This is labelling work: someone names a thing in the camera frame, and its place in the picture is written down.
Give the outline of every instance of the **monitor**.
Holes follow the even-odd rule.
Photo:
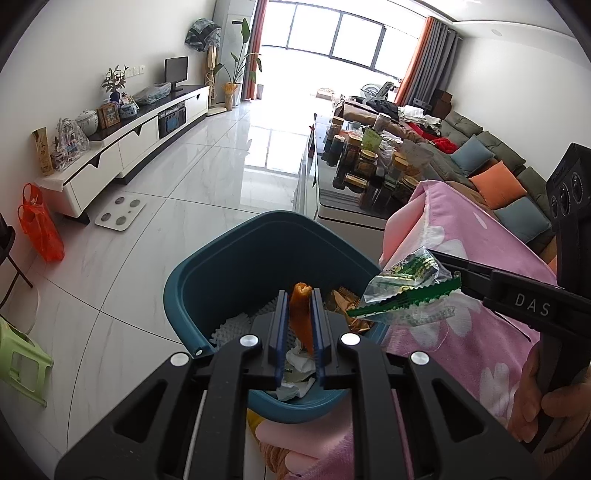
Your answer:
[[[164,81],[173,84],[172,92],[180,92],[182,87],[177,88],[178,82],[184,82],[189,75],[189,57],[177,57],[166,59],[164,62]]]

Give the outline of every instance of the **silver screw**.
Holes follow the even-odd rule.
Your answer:
[[[189,356],[186,353],[175,353],[172,357],[170,357],[170,363],[172,363],[175,367],[182,367],[183,365],[187,365],[189,363]]]
[[[345,345],[353,346],[357,345],[361,341],[361,338],[356,333],[345,333],[341,336],[340,341]]]
[[[240,338],[240,345],[242,346],[255,346],[258,343],[258,337],[256,335],[245,335]]]
[[[417,365],[427,365],[429,363],[429,356],[425,352],[414,352],[410,359]]]

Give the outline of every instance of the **small trash bin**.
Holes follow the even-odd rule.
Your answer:
[[[191,354],[215,351],[207,340],[227,319],[256,313],[279,290],[298,282],[325,297],[346,287],[361,296],[380,269],[324,226],[294,212],[263,213],[195,252],[170,274],[164,288],[168,321]],[[366,338],[381,343],[387,326]],[[248,406],[266,419],[302,423],[328,413],[345,391],[325,391],[316,382],[304,398],[288,403],[251,391]]]

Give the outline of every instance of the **window frame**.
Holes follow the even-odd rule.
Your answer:
[[[294,1],[291,1],[291,0],[269,0],[269,3],[278,3],[278,4],[291,4],[291,5],[295,5],[295,8],[294,8],[294,14],[293,14],[293,17],[291,18],[290,31],[289,31],[289,34],[288,34],[288,36],[287,36],[287,42],[286,42],[286,44],[285,44],[285,47],[280,47],[280,46],[277,46],[277,45],[266,45],[266,44],[263,44],[263,45],[262,45],[263,47],[283,48],[283,49],[285,49],[285,50],[304,51],[304,52],[306,52],[306,53],[312,53],[312,54],[314,54],[314,55],[320,55],[320,56],[322,56],[322,57],[326,57],[326,58],[328,58],[328,59],[332,59],[332,60],[338,60],[338,61],[342,61],[342,62],[345,62],[345,63],[349,63],[350,65],[355,65],[355,66],[357,66],[357,67],[360,67],[360,68],[363,68],[363,69],[366,69],[366,70],[370,70],[370,71],[372,71],[372,72],[381,73],[381,74],[383,74],[383,75],[387,75],[387,76],[389,76],[389,77],[393,77],[395,80],[397,80],[397,81],[399,81],[399,82],[400,82],[400,81],[402,81],[402,79],[400,79],[400,78],[398,78],[398,77],[396,77],[396,76],[392,75],[391,73],[388,73],[388,72],[383,72],[382,70],[378,70],[378,69],[376,69],[376,67],[375,67],[375,66],[376,66],[376,63],[377,63],[377,61],[378,61],[378,57],[379,57],[379,54],[380,54],[380,51],[381,51],[381,48],[382,48],[382,44],[383,44],[383,42],[384,42],[384,37],[385,37],[385,35],[386,35],[386,29],[387,29],[387,27],[388,27],[388,28],[393,28],[393,29],[395,29],[395,30],[398,30],[399,32],[401,32],[401,33],[403,33],[403,34],[405,34],[405,35],[408,35],[409,37],[413,37],[412,35],[410,35],[410,34],[408,34],[408,33],[406,33],[406,32],[403,32],[403,31],[402,31],[402,30],[400,30],[399,28],[392,27],[392,26],[390,26],[390,25],[386,25],[386,24],[380,23],[380,22],[378,22],[378,21],[372,20],[372,19],[370,19],[370,18],[367,18],[367,17],[363,17],[363,16],[361,16],[361,15],[352,14],[352,13],[349,13],[349,12],[345,12],[345,11],[343,11],[343,10],[337,10],[336,8],[330,8],[330,7],[321,7],[320,5],[307,4],[307,3],[305,3],[305,2],[294,2]],[[302,49],[300,49],[300,48],[292,48],[292,47],[290,47],[290,46],[289,46],[289,44],[290,44],[290,39],[291,39],[291,32],[292,32],[292,29],[293,29],[293,26],[294,26],[294,20],[295,20],[295,18],[296,18],[297,9],[298,9],[298,7],[299,7],[300,5],[302,5],[302,6],[305,6],[305,7],[322,8],[322,9],[324,9],[324,10],[330,10],[330,11],[333,11],[333,12],[337,12],[337,13],[339,13],[339,21],[337,22],[337,25],[336,25],[336,28],[335,28],[335,35],[334,35],[334,37],[333,37],[333,42],[332,42],[332,46],[330,47],[330,53],[329,53],[329,54],[325,54],[325,53],[318,53],[318,52],[315,52],[315,51],[310,51],[310,50],[302,50]],[[363,65],[363,64],[361,64],[361,63],[357,63],[357,62],[355,62],[355,61],[351,61],[351,60],[343,59],[343,58],[341,58],[341,57],[336,57],[336,56],[334,55],[334,52],[335,52],[335,45],[336,45],[337,38],[338,38],[338,36],[339,36],[340,25],[341,25],[341,22],[343,21],[343,16],[344,16],[344,15],[350,15],[351,17],[356,17],[356,18],[359,18],[359,19],[361,19],[361,20],[365,20],[365,21],[367,21],[367,22],[370,22],[370,23],[373,23],[373,24],[379,25],[379,26],[382,28],[382,30],[381,30],[381,32],[380,32],[380,34],[379,34],[378,42],[376,43],[376,46],[375,46],[375,50],[374,50],[374,56],[373,56],[373,58],[372,58],[371,65],[370,65],[369,67],[368,67],[367,65]]]

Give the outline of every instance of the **curtain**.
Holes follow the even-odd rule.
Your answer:
[[[433,17],[427,19],[398,89],[395,101],[398,106],[430,107],[435,89],[447,87],[459,40],[457,32],[445,23]]]
[[[267,13],[267,4],[269,0],[258,0],[255,8],[255,15],[252,20],[251,42],[248,46],[248,53],[259,53],[261,51],[262,26],[265,22],[265,13]],[[257,70],[256,58],[258,55],[248,57],[248,67],[245,71],[246,88],[243,90],[243,99],[254,100],[256,98],[256,84],[250,78],[248,72]]]

